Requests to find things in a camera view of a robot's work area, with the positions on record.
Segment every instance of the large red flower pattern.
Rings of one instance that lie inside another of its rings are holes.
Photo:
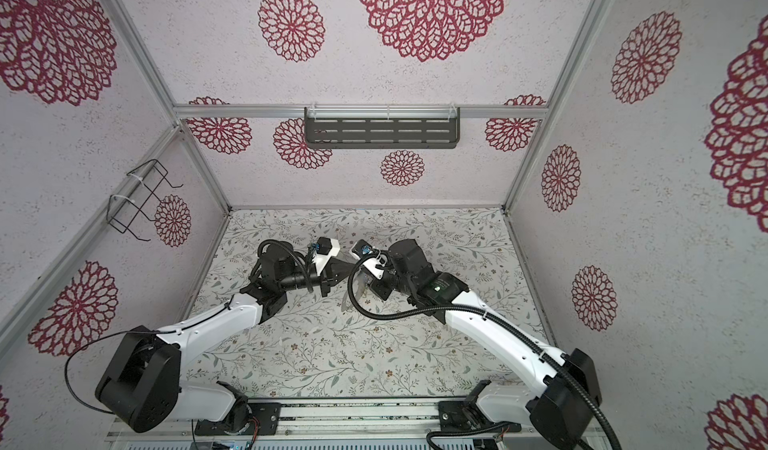
[[[326,28],[312,0],[262,0],[259,28],[267,44],[288,61],[307,61],[325,41]]]
[[[757,217],[768,233],[768,16],[747,51],[730,62],[723,87],[710,105],[710,175],[728,189],[728,205]]]
[[[0,72],[46,103],[98,99],[117,42],[96,0],[0,0]]]
[[[578,318],[592,330],[605,330],[616,318],[616,291],[608,275],[585,266],[574,278],[571,300]]]
[[[581,168],[576,152],[568,145],[552,150],[542,171],[542,195],[553,212],[569,207],[578,194]]]
[[[69,356],[109,329],[117,306],[118,288],[109,270],[85,262],[27,340],[41,353]]]
[[[167,195],[160,200],[154,213],[154,228],[168,246],[186,242],[192,228],[192,217],[184,200],[177,195]]]
[[[190,105],[228,105],[218,98],[196,98]],[[245,118],[189,118],[187,125],[197,141],[219,153],[244,152],[250,145],[250,127]]]
[[[0,386],[0,442],[2,442],[2,431],[5,430],[5,424],[8,423],[8,399],[2,394]]]
[[[368,24],[401,56],[445,60],[488,32],[504,0],[360,0]]]
[[[732,395],[718,400],[707,412],[704,427],[707,450],[764,450],[768,448],[768,402],[759,395]]]
[[[395,186],[416,183],[424,174],[424,160],[414,152],[399,149],[382,160],[382,176]]]
[[[632,30],[616,55],[614,95],[634,103],[650,95],[667,79],[680,52],[680,22],[673,13],[656,13]]]
[[[520,95],[507,100],[504,105],[541,106],[546,103],[540,96]],[[492,118],[485,123],[485,139],[491,147],[505,152],[514,151],[528,145],[537,125],[535,118]]]
[[[295,118],[282,122],[273,135],[275,149],[282,159],[297,168],[322,167],[330,160],[330,149],[312,149],[304,139],[304,120]]]

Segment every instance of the wall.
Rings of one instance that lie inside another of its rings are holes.
[[[158,196],[164,203],[151,197],[147,204],[148,214],[166,223],[158,229],[136,219],[130,229],[149,242],[110,229],[41,315],[0,372],[9,417],[4,425],[0,419],[0,447],[43,448],[55,442],[67,450],[96,448],[114,417],[80,406],[69,395],[63,382],[67,356],[99,336],[137,325],[158,328],[181,318],[223,216],[180,142],[171,143],[159,160],[168,180],[183,184],[172,189],[161,183]],[[146,195],[137,193],[137,200]],[[131,215],[126,206],[119,217]],[[91,405],[101,407],[93,397],[95,385],[120,338],[96,343],[72,360],[73,389]]]
[[[180,103],[544,104],[590,0],[123,1]],[[233,205],[312,207],[500,204],[534,128],[465,119],[456,149],[384,163],[300,125],[190,124]]]
[[[98,3],[7,1],[23,31],[0,56],[0,319],[169,124]]]
[[[625,448],[766,445],[767,16],[616,0],[512,212]]]

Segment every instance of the robotic arm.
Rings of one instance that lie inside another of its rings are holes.
[[[364,259],[362,268],[370,277],[370,289],[381,299],[388,299],[392,291],[400,291],[417,309],[464,305],[481,310],[472,313],[440,309],[424,313],[472,337],[525,384],[526,388],[521,388],[481,382],[458,409],[462,415],[454,418],[450,412],[441,410],[444,417],[448,416],[452,422],[464,422],[466,429],[488,426],[492,422],[533,425],[557,448],[571,449],[578,444],[590,423],[592,411],[583,398],[574,394],[564,377],[544,360],[544,354],[572,376],[599,405],[602,397],[598,378],[587,354],[575,349],[568,355],[519,329],[490,309],[465,282],[450,273],[436,272],[415,240],[401,240],[386,252],[379,252],[360,240],[351,253],[358,260]],[[494,315],[492,318],[497,322],[491,321],[489,315]],[[518,336],[502,324],[516,329]],[[519,336],[533,342],[538,350],[535,352]]]
[[[136,432],[166,418],[209,420],[226,432],[241,431],[250,415],[244,393],[224,382],[181,380],[181,368],[230,335],[272,318],[287,303],[288,290],[307,286],[307,276],[322,296],[328,295],[352,269],[335,258],[339,251],[338,240],[320,238],[307,252],[307,269],[291,244],[262,243],[250,284],[227,303],[156,331],[144,326],[131,330],[101,377],[96,398]]]

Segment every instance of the red doily pattern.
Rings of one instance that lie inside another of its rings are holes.
[[[0,386],[0,442],[2,442],[2,431],[5,430],[5,424],[8,423],[8,399],[2,394]]]
[[[312,0],[262,0],[259,28],[266,43],[288,61],[307,61],[325,41],[326,28]]]
[[[228,104],[210,96],[190,101],[190,105]],[[250,127],[245,118],[189,118],[187,125],[197,141],[219,153],[244,152],[250,145]]]
[[[674,14],[663,11],[632,30],[621,43],[610,78],[616,98],[634,103],[656,91],[672,71],[682,36]]]
[[[753,395],[732,395],[707,412],[704,427],[707,450],[764,450],[768,448],[768,402]]]
[[[416,183],[424,174],[424,160],[414,152],[399,149],[384,157],[381,170],[388,183],[408,186]]]
[[[541,106],[547,102],[540,96],[520,95],[507,100],[504,105]],[[492,118],[485,123],[485,139],[491,147],[502,151],[525,148],[538,125],[534,118]]]
[[[98,99],[117,42],[96,0],[0,0],[0,72],[46,103]]]
[[[542,171],[542,195],[553,212],[569,207],[578,194],[581,169],[573,148],[561,145],[552,150]]]
[[[168,246],[186,242],[192,228],[192,217],[184,200],[177,195],[163,198],[154,213],[154,228]]]
[[[730,62],[710,111],[710,175],[728,189],[728,205],[754,215],[768,233],[768,16],[747,51]]]
[[[118,288],[109,270],[98,262],[85,262],[27,341],[41,353],[69,356],[109,329],[117,306]]]
[[[312,149],[304,139],[304,120],[295,118],[282,122],[273,135],[275,149],[282,159],[297,168],[322,167],[333,154],[329,149]]]
[[[574,278],[571,300],[578,318],[592,330],[605,330],[616,318],[616,291],[608,275],[585,266]]]
[[[484,36],[504,0],[360,0],[368,24],[401,56],[445,60]]]

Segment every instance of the floral tabletop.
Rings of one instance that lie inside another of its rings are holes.
[[[500,209],[241,210],[232,214],[192,313],[227,301],[248,282],[264,239],[299,251],[320,236],[337,238],[341,259],[358,239],[387,248],[415,239],[437,271],[467,282],[492,308],[546,341]],[[484,378],[517,381],[513,373],[461,332],[433,317],[373,321],[342,311],[346,281],[326,298],[319,289],[289,291],[271,320],[205,352],[184,371],[190,380],[222,380],[249,396],[453,396]],[[393,292],[381,301],[367,290],[371,311],[411,309]]]

